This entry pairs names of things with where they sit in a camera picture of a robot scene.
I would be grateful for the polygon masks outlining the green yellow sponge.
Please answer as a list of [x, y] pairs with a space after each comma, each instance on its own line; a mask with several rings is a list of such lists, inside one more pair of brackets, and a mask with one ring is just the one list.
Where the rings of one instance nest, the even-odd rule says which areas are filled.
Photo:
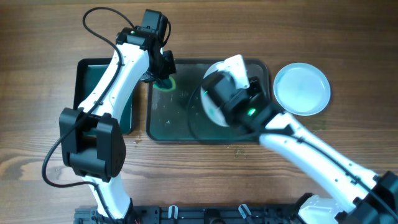
[[169, 92], [176, 89], [176, 82], [172, 77], [164, 80], [157, 80], [153, 84], [153, 88], [159, 91]]

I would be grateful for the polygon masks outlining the white plate with green smear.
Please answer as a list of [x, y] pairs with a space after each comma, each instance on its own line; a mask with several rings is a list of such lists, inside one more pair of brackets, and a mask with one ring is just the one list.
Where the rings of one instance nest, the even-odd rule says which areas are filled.
[[308, 63], [291, 63], [281, 68], [274, 79], [273, 93], [281, 107], [299, 116], [318, 114], [331, 100], [326, 75]]

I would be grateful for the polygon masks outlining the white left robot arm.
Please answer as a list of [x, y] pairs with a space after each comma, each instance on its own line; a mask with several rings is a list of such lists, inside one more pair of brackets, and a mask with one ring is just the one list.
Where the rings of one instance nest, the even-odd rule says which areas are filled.
[[154, 83], [161, 91], [175, 89], [174, 57], [163, 50], [170, 33], [165, 15], [146, 10], [141, 25], [117, 34], [113, 58], [92, 92], [59, 117], [63, 163], [90, 186], [98, 204], [91, 216], [95, 222], [139, 223], [120, 175], [126, 145], [119, 123], [139, 82]]

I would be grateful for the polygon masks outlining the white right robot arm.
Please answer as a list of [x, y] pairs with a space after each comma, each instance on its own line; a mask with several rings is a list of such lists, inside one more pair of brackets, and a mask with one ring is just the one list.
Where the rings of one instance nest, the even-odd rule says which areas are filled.
[[330, 194], [305, 194], [295, 204], [302, 223], [397, 223], [397, 175], [353, 162], [316, 137], [292, 114], [269, 100], [248, 78], [213, 72], [200, 84], [211, 114], [244, 128], [259, 145], [295, 164]]

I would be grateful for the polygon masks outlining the large dark serving tray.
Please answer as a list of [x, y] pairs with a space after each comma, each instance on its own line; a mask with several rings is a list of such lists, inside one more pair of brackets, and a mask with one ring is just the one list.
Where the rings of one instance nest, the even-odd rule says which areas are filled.
[[196, 137], [209, 144], [243, 141], [246, 132], [241, 128], [218, 126], [206, 115], [199, 93], [196, 93], [187, 111], [192, 92], [206, 71], [220, 59], [176, 59], [177, 72], [172, 74], [176, 89], [169, 92], [149, 87], [146, 133], [156, 142], [193, 142], [188, 123]]

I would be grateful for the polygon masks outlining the small black soap tray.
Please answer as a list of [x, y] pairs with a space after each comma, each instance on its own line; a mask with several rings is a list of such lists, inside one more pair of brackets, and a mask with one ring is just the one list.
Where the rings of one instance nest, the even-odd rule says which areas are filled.
[[[78, 62], [76, 71], [73, 109], [77, 110], [80, 103], [94, 90], [106, 71], [111, 58], [84, 58]], [[138, 87], [131, 93], [121, 115], [120, 128], [123, 135], [128, 135], [135, 129], [139, 115]]]

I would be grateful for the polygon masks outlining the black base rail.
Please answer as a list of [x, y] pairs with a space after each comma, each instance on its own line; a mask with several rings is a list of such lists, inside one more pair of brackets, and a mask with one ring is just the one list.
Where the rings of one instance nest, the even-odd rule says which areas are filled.
[[260, 223], [289, 224], [302, 223], [292, 214], [290, 204], [249, 206], [241, 204], [232, 207], [169, 207], [134, 206], [125, 218], [114, 218], [101, 215], [96, 207], [80, 207], [75, 210], [74, 223]]

